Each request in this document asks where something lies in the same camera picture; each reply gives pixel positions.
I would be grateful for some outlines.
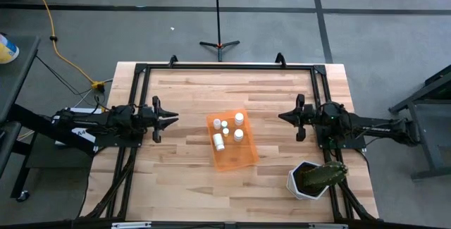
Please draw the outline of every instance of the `wooden table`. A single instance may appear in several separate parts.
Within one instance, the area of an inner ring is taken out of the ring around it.
[[[128,103],[135,64],[118,63],[108,106]],[[329,64],[326,70],[332,99],[353,111],[344,65]],[[286,188],[288,171],[300,161],[324,162],[311,127],[306,126],[305,141],[296,142],[297,129],[277,117],[294,109],[299,93],[305,94],[306,103],[314,103],[308,71],[153,70],[147,103],[152,104],[156,95],[163,109],[180,116],[162,132],[161,144],[152,141],[151,132],[145,135],[135,164],[127,220],[333,221],[328,192],[317,201],[297,200]],[[206,115],[241,108],[249,114],[260,162],[219,173],[212,164]],[[82,215],[111,186],[117,152],[107,148],[94,158]],[[365,161],[354,150],[343,150],[343,158],[351,190],[377,217]],[[338,201],[345,214],[340,190]]]

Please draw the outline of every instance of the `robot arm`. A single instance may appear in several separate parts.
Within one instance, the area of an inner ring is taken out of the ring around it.
[[[177,113],[164,111],[158,97],[152,98],[152,106],[113,106],[100,114],[76,113],[69,109],[56,112],[53,124],[58,128],[72,130],[86,128],[86,132],[96,137],[100,147],[135,147],[147,128],[153,128],[152,139],[161,142],[160,130],[176,122]]]
[[[387,137],[405,144],[416,146],[419,143],[418,130],[414,122],[407,119],[377,119],[365,118],[349,113],[343,105],[326,102],[317,109],[312,104],[304,104],[303,94],[298,94],[296,108],[287,113],[279,114],[298,128],[296,140],[305,139],[304,125],[312,125],[324,144],[324,149],[361,149],[365,148],[363,136]]]

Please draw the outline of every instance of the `yellow object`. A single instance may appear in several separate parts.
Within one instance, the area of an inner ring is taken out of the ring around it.
[[[91,88],[96,89],[100,92],[104,92],[105,91],[105,82],[94,81],[91,84]]]
[[[72,63],[71,61],[69,61],[68,59],[66,59],[64,56],[62,56],[60,53],[59,53],[59,51],[58,51],[58,49],[56,48],[56,41],[58,40],[58,38],[56,37],[56,34],[55,34],[55,27],[54,27],[54,20],[53,20],[53,18],[51,17],[51,14],[50,14],[50,9],[49,9],[49,6],[47,5],[47,2],[45,1],[45,0],[42,0],[42,2],[44,3],[44,5],[45,5],[45,9],[47,10],[47,14],[49,15],[49,19],[50,19],[50,26],[51,26],[51,36],[50,36],[50,40],[51,40],[51,42],[53,43],[53,45],[54,45],[54,51],[55,51],[55,53],[56,53],[56,55],[61,59],[61,60],[63,60],[63,61],[65,61],[66,63],[68,63],[68,64],[70,64],[72,67],[74,67],[74,68],[76,68],[78,71],[80,71],[80,73],[82,73],[91,83],[92,83],[92,87],[93,87],[93,89],[96,89],[96,88],[94,88],[94,83],[97,83],[96,84],[96,87],[98,87],[98,84],[99,83],[102,83],[102,82],[97,82],[97,81],[94,81],[92,78],[90,78],[80,67],[78,67],[78,66],[76,66],[74,63]]]
[[[0,35],[0,64],[9,63],[19,55],[19,48]]]

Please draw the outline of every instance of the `gray floor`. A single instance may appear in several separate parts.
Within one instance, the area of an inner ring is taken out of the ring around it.
[[[23,0],[39,3],[39,0]],[[214,0],[49,0],[59,4],[213,6]],[[313,0],[222,0],[228,7],[314,7]],[[450,0],[322,0],[324,8],[450,9]],[[216,41],[214,13],[53,11],[59,49],[92,77],[113,76],[117,61],[215,61],[198,41]],[[270,62],[281,51],[287,61],[324,63],[316,14],[222,13],[223,41],[242,43],[225,61]],[[387,108],[417,89],[425,78],[450,64],[451,16],[326,15],[334,63],[344,63],[355,110],[362,116],[390,117]],[[54,55],[44,11],[0,10],[0,30],[39,35],[39,55],[76,87],[87,82]],[[46,83],[54,82],[51,89]],[[19,103],[52,114],[79,100],[33,64]],[[413,183],[426,169],[420,148],[379,140],[369,147],[371,180],[381,218],[390,222],[451,227],[451,177]],[[86,171],[33,171],[32,197],[8,198],[21,158],[11,158],[0,181],[0,223],[74,218],[86,188]]]

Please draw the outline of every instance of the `cactus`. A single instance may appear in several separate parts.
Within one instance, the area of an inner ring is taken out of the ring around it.
[[[342,182],[347,173],[347,167],[341,162],[330,161],[322,166],[302,173],[302,185],[322,189]]]

